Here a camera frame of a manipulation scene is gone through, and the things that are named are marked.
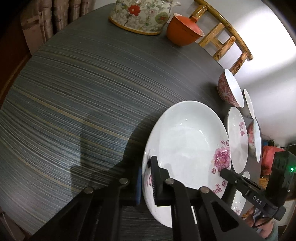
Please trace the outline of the large white floral plate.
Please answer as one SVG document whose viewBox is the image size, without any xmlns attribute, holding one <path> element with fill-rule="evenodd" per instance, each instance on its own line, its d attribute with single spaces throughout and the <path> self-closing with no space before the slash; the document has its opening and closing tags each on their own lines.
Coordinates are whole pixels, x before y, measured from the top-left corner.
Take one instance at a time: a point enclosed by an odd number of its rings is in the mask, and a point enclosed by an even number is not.
<svg viewBox="0 0 296 241">
<path fill-rule="evenodd" d="M 150 157 L 156 156 L 159 167 L 186 187 L 208 187 L 219 198 L 227 181 L 220 171 L 231 167 L 227 132 L 217 114 L 197 101 L 182 101 L 168 108 L 154 125 L 142 161 L 142 191 L 152 216 L 162 225 L 172 227 L 171 209 L 154 203 Z"/>
</svg>

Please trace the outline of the red cloth item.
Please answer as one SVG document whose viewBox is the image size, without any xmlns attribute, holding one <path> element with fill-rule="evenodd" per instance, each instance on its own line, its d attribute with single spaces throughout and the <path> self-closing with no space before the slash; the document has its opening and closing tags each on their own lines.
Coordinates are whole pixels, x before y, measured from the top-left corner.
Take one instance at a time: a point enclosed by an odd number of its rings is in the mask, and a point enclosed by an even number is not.
<svg viewBox="0 0 296 241">
<path fill-rule="evenodd" d="M 284 149 L 273 147 L 273 146 L 264 146 L 262 163 L 261 163 L 261 176 L 267 176 L 271 174 L 271 168 L 273 166 L 274 154 L 276 152 L 283 152 Z"/>
</svg>

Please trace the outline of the small white floral plate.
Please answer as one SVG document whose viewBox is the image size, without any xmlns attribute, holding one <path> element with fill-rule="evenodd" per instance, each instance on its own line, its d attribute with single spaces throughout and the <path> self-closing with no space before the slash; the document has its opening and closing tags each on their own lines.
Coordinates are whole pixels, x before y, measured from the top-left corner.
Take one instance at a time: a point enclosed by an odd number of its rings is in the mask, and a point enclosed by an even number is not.
<svg viewBox="0 0 296 241">
<path fill-rule="evenodd" d="M 231 107 L 227 115 L 227 133 L 234 171 L 242 173 L 248 158 L 248 136 L 244 118 L 236 107 Z"/>
</svg>

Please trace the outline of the pink floral bowl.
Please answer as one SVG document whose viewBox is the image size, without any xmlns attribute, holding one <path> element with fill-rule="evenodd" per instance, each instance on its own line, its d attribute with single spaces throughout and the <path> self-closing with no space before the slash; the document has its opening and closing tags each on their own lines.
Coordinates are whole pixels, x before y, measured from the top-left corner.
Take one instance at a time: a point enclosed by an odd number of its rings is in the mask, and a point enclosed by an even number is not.
<svg viewBox="0 0 296 241">
<path fill-rule="evenodd" d="M 262 141 L 260 127 L 256 119 L 248 125 L 248 145 L 249 145 L 249 156 L 254 158 L 258 163 L 261 158 Z"/>
</svg>

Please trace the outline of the small white bowl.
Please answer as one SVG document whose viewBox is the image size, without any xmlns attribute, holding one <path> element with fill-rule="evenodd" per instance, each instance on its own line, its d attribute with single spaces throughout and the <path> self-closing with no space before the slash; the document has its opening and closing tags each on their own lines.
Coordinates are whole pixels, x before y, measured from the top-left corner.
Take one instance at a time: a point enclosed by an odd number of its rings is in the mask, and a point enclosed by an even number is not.
<svg viewBox="0 0 296 241">
<path fill-rule="evenodd" d="M 254 107 L 250 95 L 246 89 L 243 89 L 242 94 L 244 97 L 244 107 L 241 108 L 241 112 L 245 117 L 254 119 Z"/>
</svg>

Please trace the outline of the red patterned bowl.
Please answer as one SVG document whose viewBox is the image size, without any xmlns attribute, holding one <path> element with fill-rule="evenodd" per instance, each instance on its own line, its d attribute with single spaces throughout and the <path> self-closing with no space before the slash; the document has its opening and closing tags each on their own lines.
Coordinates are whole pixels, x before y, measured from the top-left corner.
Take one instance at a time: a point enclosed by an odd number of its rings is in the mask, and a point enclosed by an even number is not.
<svg viewBox="0 0 296 241">
<path fill-rule="evenodd" d="M 237 108 L 244 107 L 241 88 L 234 75 L 228 69 L 224 69 L 220 75 L 217 88 L 222 100 Z"/>
</svg>

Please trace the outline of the bamboo wooden chair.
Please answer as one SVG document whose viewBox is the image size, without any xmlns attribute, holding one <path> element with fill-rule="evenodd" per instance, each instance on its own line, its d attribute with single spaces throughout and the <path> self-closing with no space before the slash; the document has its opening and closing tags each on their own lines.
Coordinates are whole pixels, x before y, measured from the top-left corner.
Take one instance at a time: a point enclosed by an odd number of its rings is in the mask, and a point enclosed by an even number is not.
<svg viewBox="0 0 296 241">
<path fill-rule="evenodd" d="M 198 4 L 198 7 L 190 15 L 190 18 L 200 20 L 203 15 L 209 13 L 217 21 L 217 25 L 201 38 L 198 45 L 203 48 L 208 45 L 214 47 L 215 53 L 212 57 L 216 61 L 220 61 L 230 48 L 233 45 L 236 45 L 241 54 L 229 68 L 230 72 L 233 75 L 236 75 L 245 61 L 253 60 L 253 55 L 250 52 L 250 49 L 229 21 L 226 20 L 226 18 L 224 18 L 224 16 L 222 16 L 214 7 L 206 1 L 195 1 L 195 3 Z"/>
</svg>

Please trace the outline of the orange lidded tea cup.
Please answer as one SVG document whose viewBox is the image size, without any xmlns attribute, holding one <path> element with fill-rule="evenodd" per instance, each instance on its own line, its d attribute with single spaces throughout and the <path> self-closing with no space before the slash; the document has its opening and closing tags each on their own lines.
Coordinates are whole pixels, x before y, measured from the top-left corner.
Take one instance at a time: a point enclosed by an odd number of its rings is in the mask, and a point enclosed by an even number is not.
<svg viewBox="0 0 296 241">
<path fill-rule="evenodd" d="M 166 29 L 166 36 L 172 43 L 180 47 L 192 44 L 205 36 L 204 32 L 197 25 L 197 20 L 194 16 L 188 18 L 174 13 Z"/>
</svg>

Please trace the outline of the floral ceramic teapot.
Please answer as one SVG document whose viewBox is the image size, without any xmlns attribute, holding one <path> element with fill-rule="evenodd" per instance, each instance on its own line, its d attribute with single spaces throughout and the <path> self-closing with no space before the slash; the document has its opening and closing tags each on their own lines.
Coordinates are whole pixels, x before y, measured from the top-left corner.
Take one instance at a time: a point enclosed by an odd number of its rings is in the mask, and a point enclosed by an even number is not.
<svg viewBox="0 0 296 241">
<path fill-rule="evenodd" d="M 178 1 L 116 1 L 109 20 L 116 26 L 143 35 L 158 35 L 170 18 Z"/>
</svg>

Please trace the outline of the wooden bamboo cabinet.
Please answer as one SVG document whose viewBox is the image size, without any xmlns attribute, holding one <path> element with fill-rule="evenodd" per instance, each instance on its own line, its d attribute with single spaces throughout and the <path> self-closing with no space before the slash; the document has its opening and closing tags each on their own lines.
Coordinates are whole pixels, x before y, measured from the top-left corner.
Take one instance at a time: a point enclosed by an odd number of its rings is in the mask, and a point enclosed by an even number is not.
<svg viewBox="0 0 296 241">
<path fill-rule="evenodd" d="M 93 0 L 31 1 L 21 14 L 21 26 L 31 54 L 81 16 L 93 11 Z"/>
</svg>

